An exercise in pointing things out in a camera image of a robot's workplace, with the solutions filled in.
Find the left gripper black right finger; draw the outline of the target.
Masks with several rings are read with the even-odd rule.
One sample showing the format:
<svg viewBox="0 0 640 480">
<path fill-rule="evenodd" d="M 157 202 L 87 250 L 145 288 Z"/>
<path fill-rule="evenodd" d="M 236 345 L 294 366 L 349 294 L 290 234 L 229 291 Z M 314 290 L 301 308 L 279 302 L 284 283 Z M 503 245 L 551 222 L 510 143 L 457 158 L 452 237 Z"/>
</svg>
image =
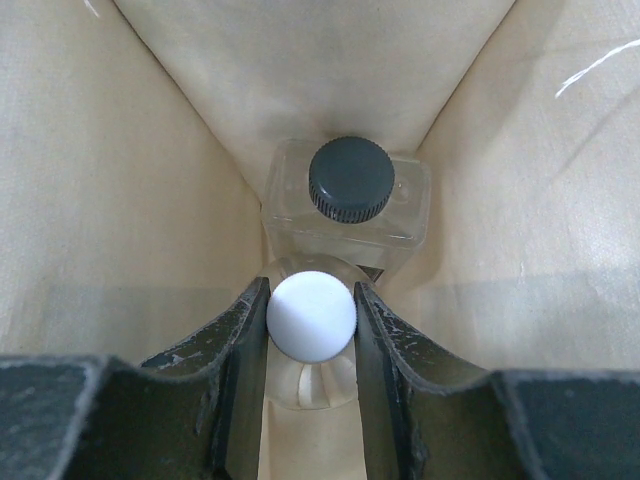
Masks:
<svg viewBox="0 0 640 480">
<path fill-rule="evenodd" d="M 371 479 L 635 479 L 635 371 L 488 371 L 354 289 L 358 401 Z"/>
</svg>

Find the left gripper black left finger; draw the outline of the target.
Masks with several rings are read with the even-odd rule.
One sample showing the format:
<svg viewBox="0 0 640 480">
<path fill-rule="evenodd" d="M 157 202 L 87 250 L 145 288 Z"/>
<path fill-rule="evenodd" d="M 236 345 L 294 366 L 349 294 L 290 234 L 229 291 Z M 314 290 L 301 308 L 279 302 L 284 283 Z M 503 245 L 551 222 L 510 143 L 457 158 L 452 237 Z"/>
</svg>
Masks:
<svg viewBox="0 0 640 480">
<path fill-rule="evenodd" d="M 1 360 L 5 479 L 254 479 L 269 282 L 138 366 L 114 356 Z"/>
</svg>

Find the chrome bottle white cap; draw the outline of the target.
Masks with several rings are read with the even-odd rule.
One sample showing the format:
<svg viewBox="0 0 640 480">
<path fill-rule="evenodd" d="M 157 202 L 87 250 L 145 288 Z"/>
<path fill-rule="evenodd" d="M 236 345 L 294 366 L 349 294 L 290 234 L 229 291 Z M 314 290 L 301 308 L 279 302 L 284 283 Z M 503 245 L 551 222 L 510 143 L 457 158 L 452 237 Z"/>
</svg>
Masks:
<svg viewBox="0 0 640 480">
<path fill-rule="evenodd" d="M 354 288 L 364 271 L 327 255 L 293 254 L 267 265 L 266 395 L 290 410 L 325 410 L 357 398 Z"/>
</svg>

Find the clear square bottle black cap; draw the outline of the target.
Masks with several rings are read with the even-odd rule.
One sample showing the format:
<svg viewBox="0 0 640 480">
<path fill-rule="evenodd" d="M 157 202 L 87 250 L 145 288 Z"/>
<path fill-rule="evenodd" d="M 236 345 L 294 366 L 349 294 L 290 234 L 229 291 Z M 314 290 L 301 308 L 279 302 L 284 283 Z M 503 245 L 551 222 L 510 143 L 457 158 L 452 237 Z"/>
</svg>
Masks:
<svg viewBox="0 0 640 480">
<path fill-rule="evenodd" d="M 322 254 L 390 280 L 424 244 L 431 172 L 372 140 L 287 140 L 275 150 L 262 222 L 276 257 Z"/>
</svg>

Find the cream canvas tote bag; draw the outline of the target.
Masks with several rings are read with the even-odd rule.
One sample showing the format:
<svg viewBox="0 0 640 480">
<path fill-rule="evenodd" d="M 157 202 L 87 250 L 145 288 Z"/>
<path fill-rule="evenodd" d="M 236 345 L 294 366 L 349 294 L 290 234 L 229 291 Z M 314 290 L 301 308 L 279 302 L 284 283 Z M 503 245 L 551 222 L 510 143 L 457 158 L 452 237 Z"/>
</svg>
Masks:
<svg viewBox="0 0 640 480">
<path fill-rule="evenodd" d="M 431 171 L 373 290 L 488 371 L 639 375 L 635 1 L 5 1 L 1 360 L 138 366 L 273 256 L 277 145 L 367 137 Z M 358 398 L 263 400 L 254 479 L 371 479 Z"/>
</svg>

